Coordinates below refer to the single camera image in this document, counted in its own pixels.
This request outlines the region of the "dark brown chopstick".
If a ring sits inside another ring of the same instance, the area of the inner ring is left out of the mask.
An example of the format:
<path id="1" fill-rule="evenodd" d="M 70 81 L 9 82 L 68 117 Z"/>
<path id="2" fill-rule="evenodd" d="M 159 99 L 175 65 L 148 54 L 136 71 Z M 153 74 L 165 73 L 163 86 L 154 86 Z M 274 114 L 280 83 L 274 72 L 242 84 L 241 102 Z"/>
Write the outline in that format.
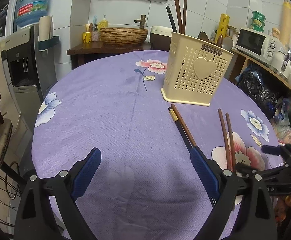
<path id="1" fill-rule="evenodd" d="M 228 127 L 228 133 L 229 133 L 229 142 L 230 142 L 230 148 L 231 148 L 231 159 L 232 159 L 232 171 L 236 172 L 235 169 L 235 149 L 234 149 L 234 140 L 233 140 L 233 132 L 232 132 L 232 126 L 231 126 L 231 120 L 229 117 L 229 114 L 226 113 L 226 121 L 227 121 L 227 127 Z"/>

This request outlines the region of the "woven basket sink basin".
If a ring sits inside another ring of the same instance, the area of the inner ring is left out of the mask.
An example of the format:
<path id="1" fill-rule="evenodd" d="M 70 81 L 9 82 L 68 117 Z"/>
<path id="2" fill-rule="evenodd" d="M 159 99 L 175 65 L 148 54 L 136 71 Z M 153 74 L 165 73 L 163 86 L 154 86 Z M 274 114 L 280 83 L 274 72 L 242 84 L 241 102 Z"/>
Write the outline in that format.
<path id="1" fill-rule="evenodd" d="M 148 35 L 148 29 L 139 28 L 101 28 L 100 39 L 104 44 L 125 46 L 143 44 Z"/>

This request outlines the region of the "grey water dispenser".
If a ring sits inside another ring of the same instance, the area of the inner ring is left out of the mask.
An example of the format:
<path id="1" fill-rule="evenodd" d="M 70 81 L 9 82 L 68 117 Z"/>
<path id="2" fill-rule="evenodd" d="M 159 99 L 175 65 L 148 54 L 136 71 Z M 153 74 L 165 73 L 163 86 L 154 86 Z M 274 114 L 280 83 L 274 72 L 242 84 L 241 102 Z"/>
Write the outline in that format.
<path id="1" fill-rule="evenodd" d="M 39 108 L 56 83 L 54 51 L 39 51 L 39 25 L 28 25 L 5 38 L 6 58 L 17 105 L 34 130 Z"/>

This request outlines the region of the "black gold-tipped chopstick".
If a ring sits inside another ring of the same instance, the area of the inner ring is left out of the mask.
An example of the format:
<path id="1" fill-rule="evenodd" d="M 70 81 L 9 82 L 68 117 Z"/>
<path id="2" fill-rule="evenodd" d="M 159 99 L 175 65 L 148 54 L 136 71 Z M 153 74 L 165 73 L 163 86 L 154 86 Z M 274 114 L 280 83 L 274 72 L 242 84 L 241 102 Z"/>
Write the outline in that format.
<path id="1" fill-rule="evenodd" d="M 172 117 L 173 112 L 171 112 L 171 108 L 168 108 L 169 113 Z M 212 204 L 212 207 L 215 206 L 217 200 L 220 197 L 219 192 L 219 181 L 215 174 L 213 173 L 212 169 L 209 166 L 208 159 L 204 156 L 201 149 L 198 146 L 190 148 L 189 142 L 187 141 L 187 137 L 183 133 L 182 127 L 178 122 L 174 122 L 186 148 L 190 154 L 190 161 L 201 180 L 203 187 L 208 195 L 208 198 Z"/>

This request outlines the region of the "paper cup stack holder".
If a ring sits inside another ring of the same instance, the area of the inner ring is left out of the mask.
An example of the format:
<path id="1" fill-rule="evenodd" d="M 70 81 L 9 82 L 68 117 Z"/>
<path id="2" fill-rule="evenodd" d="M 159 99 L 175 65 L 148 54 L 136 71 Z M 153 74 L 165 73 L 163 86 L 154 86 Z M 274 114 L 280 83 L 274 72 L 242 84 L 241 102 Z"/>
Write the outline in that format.
<path id="1" fill-rule="evenodd" d="M 59 36 L 52 35 L 52 16 L 43 16 L 39 20 L 38 50 L 48 51 L 60 42 Z"/>

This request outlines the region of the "colourful snack bag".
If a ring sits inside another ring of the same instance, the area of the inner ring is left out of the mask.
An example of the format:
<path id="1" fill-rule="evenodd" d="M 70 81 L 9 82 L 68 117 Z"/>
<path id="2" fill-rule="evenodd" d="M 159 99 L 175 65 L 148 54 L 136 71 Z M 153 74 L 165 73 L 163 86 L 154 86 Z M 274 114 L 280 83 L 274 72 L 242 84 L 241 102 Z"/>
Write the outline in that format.
<path id="1" fill-rule="evenodd" d="M 271 119 L 272 127 L 280 144 L 291 144 L 291 127 L 288 111 L 291 109 L 291 98 L 280 98 L 274 107 Z"/>

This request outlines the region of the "bamboo style faucet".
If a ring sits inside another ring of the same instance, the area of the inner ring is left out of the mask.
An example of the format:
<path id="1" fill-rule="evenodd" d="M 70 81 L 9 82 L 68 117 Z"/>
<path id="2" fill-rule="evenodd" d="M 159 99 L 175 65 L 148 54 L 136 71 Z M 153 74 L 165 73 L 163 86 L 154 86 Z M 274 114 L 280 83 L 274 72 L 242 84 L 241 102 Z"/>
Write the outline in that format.
<path id="1" fill-rule="evenodd" d="M 139 28 L 144 29 L 146 23 L 146 15 L 141 15 L 140 19 L 134 20 L 135 23 L 139 23 Z"/>

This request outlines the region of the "brown wooden chopstick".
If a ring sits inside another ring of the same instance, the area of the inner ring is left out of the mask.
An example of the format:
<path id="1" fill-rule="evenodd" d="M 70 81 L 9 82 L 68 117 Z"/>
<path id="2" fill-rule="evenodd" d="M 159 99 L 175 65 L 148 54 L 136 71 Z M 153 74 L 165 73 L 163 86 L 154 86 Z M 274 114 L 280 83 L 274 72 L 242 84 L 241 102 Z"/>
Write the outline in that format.
<path id="1" fill-rule="evenodd" d="M 178 122 L 180 124 L 180 126 L 182 127 L 183 133 L 185 134 L 185 136 L 187 137 L 187 141 L 189 142 L 190 148 L 197 146 L 189 128 L 187 127 L 186 123 L 184 122 L 181 114 L 179 113 L 178 109 L 176 108 L 176 106 L 172 103 L 171 106 L 171 112 L 173 112 L 173 120 L 175 122 Z"/>

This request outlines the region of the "beige perforated utensil holder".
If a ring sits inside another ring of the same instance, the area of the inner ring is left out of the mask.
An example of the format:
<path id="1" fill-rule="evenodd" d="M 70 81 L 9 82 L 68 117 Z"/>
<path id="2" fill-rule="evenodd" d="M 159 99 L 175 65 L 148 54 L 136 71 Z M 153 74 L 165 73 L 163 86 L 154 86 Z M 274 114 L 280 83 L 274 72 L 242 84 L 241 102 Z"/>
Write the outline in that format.
<path id="1" fill-rule="evenodd" d="M 161 93 L 165 101 L 210 106 L 233 53 L 212 43 L 172 33 Z"/>

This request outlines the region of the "rice cooker white brown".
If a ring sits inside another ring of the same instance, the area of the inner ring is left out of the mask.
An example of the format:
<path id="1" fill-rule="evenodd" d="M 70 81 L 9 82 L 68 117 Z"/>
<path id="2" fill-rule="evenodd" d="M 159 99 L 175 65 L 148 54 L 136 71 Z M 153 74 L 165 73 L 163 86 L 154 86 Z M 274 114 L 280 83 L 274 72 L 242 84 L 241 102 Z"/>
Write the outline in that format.
<path id="1" fill-rule="evenodd" d="M 150 44 L 152 50 L 169 51 L 173 30 L 163 26 L 153 26 L 150 31 Z"/>

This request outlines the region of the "white electric kettle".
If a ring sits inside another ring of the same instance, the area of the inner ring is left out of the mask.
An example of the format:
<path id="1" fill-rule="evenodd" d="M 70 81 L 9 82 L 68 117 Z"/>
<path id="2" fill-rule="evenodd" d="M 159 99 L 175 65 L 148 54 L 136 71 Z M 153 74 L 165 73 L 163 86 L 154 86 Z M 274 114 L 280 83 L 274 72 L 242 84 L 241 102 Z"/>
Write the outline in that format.
<path id="1" fill-rule="evenodd" d="M 270 64 L 270 70 L 279 75 L 285 81 L 291 74 L 291 48 L 289 45 L 285 49 L 280 48 L 274 55 Z"/>

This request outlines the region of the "yellow mug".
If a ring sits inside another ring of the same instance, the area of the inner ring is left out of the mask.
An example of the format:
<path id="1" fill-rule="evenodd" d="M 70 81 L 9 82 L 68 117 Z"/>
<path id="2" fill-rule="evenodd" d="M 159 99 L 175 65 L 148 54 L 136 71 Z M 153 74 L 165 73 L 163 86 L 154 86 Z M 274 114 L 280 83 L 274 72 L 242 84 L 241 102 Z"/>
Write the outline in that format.
<path id="1" fill-rule="evenodd" d="M 92 32 L 82 33 L 82 42 L 83 44 L 89 44 L 92 42 Z"/>

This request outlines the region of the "reddish brown chopstick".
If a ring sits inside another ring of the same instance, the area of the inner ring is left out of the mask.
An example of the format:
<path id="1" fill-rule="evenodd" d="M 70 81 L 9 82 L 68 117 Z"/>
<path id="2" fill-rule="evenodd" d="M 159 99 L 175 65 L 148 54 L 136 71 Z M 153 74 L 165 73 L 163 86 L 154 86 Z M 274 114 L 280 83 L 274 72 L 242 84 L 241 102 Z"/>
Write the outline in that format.
<path id="1" fill-rule="evenodd" d="M 230 152 L 230 149 L 229 149 L 229 143 L 228 143 L 228 138 L 227 138 L 225 121 L 224 121 L 224 117 L 223 117 L 223 114 L 222 114 L 222 110 L 220 108 L 218 109 L 218 114 L 219 114 L 221 129 L 222 129 L 222 135 L 223 135 L 224 143 L 225 143 L 227 169 L 230 170 L 230 171 L 233 171 L 232 156 L 231 156 L 231 152 Z"/>

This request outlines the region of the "light wooden shelf unit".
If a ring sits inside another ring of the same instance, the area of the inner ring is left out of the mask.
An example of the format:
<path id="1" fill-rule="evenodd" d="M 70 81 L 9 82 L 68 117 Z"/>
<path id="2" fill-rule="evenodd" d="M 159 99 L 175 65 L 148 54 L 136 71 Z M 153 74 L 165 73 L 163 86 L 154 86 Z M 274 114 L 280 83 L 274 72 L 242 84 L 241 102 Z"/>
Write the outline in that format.
<path id="1" fill-rule="evenodd" d="M 283 88 L 286 92 L 291 94 L 291 86 L 288 84 L 288 82 L 285 81 L 278 74 L 270 70 L 270 68 L 238 50 L 232 49 L 231 52 L 234 53 L 237 59 L 235 60 L 233 69 L 230 72 L 230 76 L 228 79 L 229 81 L 231 81 L 232 83 L 236 83 L 235 78 L 239 76 L 250 64 L 255 64 L 261 69 L 262 72 L 267 73 L 267 75 L 269 75 L 271 79 L 274 79 L 276 82 L 279 82 L 280 83 L 279 86 L 281 88 Z"/>

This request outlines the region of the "white microwave oven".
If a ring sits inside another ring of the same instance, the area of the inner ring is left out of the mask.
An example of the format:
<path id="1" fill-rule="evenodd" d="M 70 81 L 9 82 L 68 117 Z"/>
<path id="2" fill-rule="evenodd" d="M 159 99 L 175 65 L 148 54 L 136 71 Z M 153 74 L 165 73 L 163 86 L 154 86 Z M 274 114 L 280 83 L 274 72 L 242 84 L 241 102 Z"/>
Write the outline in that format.
<path id="1" fill-rule="evenodd" d="M 285 52 L 278 38 L 250 28 L 240 28 L 235 48 L 266 65 L 278 51 Z"/>

